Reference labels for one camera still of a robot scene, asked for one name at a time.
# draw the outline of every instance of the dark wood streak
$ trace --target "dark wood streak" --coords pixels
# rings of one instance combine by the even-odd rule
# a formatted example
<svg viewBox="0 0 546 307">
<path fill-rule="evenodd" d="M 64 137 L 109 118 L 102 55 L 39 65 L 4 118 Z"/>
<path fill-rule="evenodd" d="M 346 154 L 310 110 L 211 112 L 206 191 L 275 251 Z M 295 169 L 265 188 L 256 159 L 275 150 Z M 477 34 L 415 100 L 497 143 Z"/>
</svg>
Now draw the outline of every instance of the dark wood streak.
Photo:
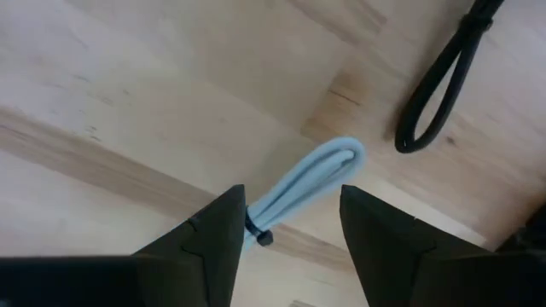
<svg viewBox="0 0 546 307">
<path fill-rule="evenodd" d="M 307 303 L 304 303 L 302 301 L 299 301 L 299 300 L 295 300 L 293 301 L 289 307 L 315 307 L 311 304 L 307 304 Z"/>
<path fill-rule="evenodd" d="M 83 138 L 0 109 L 0 149 L 31 163 L 185 220 L 215 195 Z M 272 251 L 337 270 L 353 270 L 348 252 L 297 229 L 274 229 Z"/>
</svg>

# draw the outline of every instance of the wood grain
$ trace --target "wood grain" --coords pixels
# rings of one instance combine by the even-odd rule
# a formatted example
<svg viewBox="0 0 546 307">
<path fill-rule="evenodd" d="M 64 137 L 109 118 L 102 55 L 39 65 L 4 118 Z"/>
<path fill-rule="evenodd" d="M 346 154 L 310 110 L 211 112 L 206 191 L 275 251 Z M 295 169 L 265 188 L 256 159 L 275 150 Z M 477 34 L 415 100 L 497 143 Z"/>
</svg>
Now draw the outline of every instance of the wood grain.
<svg viewBox="0 0 546 307">
<path fill-rule="evenodd" d="M 290 304 L 289 307 L 316 307 L 316 306 L 313 306 L 311 304 L 306 304 L 302 301 L 295 300 Z"/>
<path fill-rule="evenodd" d="M 357 136 L 369 149 L 368 172 L 498 244 L 546 200 L 546 8 L 532 0 L 501 7 L 438 140 L 401 155 L 392 139 L 398 110 L 467 9 L 420 3 L 397 2 L 375 42 L 347 60 L 303 132 L 316 140 Z"/>
<path fill-rule="evenodd" d="M 116 72 L 131 69 L 125 77 L 131 83 L 159 69 L 214 84 L 298 127 L 348 51 L 285 1 L 9 0 L 0 11 L 0 49 L 9 59 L 0 73 L 2 93 L 22 105 L 35 99 L 24 88 L 40 92 L 41 101 L 69 91 L 64 95 L 78 103 L 119 104 Z M 95 86 L 82 90 L 86 84 Z"/>
<path fill-rule="evenodd" d="M 0 255 L 130 254 L 180 219 L 0 149 Z M 264 248 L 241 258 L 233 306 L 362 306 L 354 271 Z"/>
<path fill-rule="evenodd" d="M 371 43 L 386 23 L 380 11 L 361 0 L 290 0 L 290 3 L 353 47 Z"/>
<path fill-rule="evenodd" d="M 179 222 L 216 197 L 95 143 L 6 111 L 0 112 L 0 149 L 137 204 L 145 204 Z M 348 252 L 337 246 L 285 225 L 278 226 L 274 232 L 276 244 L 270 247 L 273 251 L 330 269 L 353 270 Z"/>
</svg>

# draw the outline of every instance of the black cable loop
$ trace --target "black cable loop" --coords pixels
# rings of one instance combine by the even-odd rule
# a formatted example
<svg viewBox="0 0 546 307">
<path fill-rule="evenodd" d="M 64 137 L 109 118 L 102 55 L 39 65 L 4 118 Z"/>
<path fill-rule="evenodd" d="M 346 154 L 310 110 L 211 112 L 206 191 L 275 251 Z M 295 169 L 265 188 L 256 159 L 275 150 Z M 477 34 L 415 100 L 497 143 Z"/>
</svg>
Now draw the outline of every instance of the black cable loop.
<svg viewBox="0 0 546 307">
<path fill-rule="evenodd" d="M 502 2 L 503 0 L 476 0 L 468 14 L 462 18 L 459 29 L 431 65 L 402 111 L 394 141 L 400 153 L 409 154 L 421 150 L 438 135 L 461 92 L 479 41 L 491 27 L 493 15 Z M 415 129 L 425 106 L 457 57 L 455 70 L 438 111 L 425 132 L 415 139 Z"/>
</svg>

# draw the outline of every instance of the wooden surface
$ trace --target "wooden surface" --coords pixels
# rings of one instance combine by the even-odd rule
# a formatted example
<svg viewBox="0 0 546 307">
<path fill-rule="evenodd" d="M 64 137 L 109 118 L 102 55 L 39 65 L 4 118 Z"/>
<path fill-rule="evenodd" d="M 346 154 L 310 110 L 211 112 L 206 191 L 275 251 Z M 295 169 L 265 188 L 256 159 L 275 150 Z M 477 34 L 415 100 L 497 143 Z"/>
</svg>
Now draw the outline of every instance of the wooden surface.
<svg viewBox="0 0 546 307">
<path fill-rule="evenodd" d="M 376 40 L 347 59 L 303 131 L 316 140 L 357 136 L 369 150 L 370 175 L 466 224 L 494 247 L 546 201 L 546 5 L 526 0 L 501 7 L 436 142 L 402 155 L 393 145 L 398 110 L 465 10 L 460 2 L 418 3 L 397 3 Z"/>
<path fill-rule="evenodd" d="M 546 5 L 504 4 L 430 148 L 392 139 L 470 3 L 1 2 L 0 253 L 134 252 L 338 135 L 369 152 L 352 184 L 493 249 L 546 200 Z M 241 260 L 234 306 L 365 304 L 337 198 Z"/>
</svg>

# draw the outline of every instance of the light blue cable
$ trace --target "light blue cable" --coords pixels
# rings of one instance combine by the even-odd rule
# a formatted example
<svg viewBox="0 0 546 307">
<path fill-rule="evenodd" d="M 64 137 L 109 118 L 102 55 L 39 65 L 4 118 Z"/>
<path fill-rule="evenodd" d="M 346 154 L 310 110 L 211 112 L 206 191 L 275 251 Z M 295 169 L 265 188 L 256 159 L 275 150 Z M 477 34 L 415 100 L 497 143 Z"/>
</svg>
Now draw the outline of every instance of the light blue cable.
<svg viewBox="0 0 546 307">
<path fill-rule="evenodd" d="M 282 223 L 314 200 L 331 193 L 359 171 L 366 157 L 353 137 L 336 137 L 304 157 L 270 192 L 248 207 L 254 225 L 266 231 Z M 245 230 L 245 249 L 256 238 Z"/>
</svg>

